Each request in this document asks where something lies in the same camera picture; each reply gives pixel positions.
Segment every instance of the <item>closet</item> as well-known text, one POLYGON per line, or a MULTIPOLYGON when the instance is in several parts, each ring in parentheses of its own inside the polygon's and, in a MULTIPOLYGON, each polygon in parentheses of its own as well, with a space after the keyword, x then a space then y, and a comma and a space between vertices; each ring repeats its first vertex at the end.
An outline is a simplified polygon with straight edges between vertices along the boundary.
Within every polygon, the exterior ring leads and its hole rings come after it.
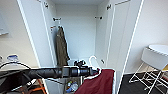
MULTIPOLYGON (((40 67, 57 65, 55 34, 62 26, 69 63, 88 63, 90 56, 96 56, 93 66, 116 71, 114 94, 118 93, 143 0, 17 1, 40 67)), ((50 94, 63 90, 49 81, 45 81, 45 87, 50 94)))

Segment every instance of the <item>black cable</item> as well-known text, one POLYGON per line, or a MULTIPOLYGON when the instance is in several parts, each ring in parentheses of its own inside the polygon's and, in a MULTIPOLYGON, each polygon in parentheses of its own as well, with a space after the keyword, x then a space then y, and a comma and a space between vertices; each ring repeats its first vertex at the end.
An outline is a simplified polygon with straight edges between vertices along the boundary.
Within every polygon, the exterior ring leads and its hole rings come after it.
MULTIPOLYGON (((22 66, 25 66, 26 68, 28 68, 28 69, 31 69, 29 66, 27 66, 27 65, 25 65, 25 64, 23 64, 23 63, 19 63, 19 62, 8 62, 8 63, 5 63, 5 64, 2 64, 1 66, 0 66, 0 69, 2 68, 2 67, 4 67, 4 66, 6 66, 6 65, 8 65, 8 64, 18 64, 18 65, 22 65, 22 66)), ((27 80, 31 83, 30 84, 30 86, 27 88, 27 89, 29 89, 33 84, 32 84, 32 82, 31 82, 31 79, 30 79, 30 77, 28 77, 26 74, 24 74, 23 73, 23 76, 25 76, 26 78, 27 78, 27 80)))
POLYGON ((19 64, 19 65, 25 66, 25 67, 28 68, 28 69, 31 69, 29 66, 27 66, 27 65, 25 65, 25 64, 22 64, 22 63, 19 63, 19 62, 8 62, 8 63, 5 63, 5 64, 2 64, 2 65, 0 66, 0 69, 1 69, 2 67, 4 67, 5 65, 8 65, 8 64, 19 64))

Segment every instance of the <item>dark jacket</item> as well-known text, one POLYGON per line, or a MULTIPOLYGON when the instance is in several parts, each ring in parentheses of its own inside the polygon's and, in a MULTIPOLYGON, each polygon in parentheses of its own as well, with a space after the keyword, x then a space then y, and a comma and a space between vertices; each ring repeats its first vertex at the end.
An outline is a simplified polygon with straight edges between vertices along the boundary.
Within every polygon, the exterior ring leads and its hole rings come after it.
POLYGON ((64 37, 64 31, 62 27, 58 27, 59 30, 56 36, 56 53, 57 53, 57 65, 62 67, 68 65, 67 61, 70 60, 67 53, 67 43, 64 37))

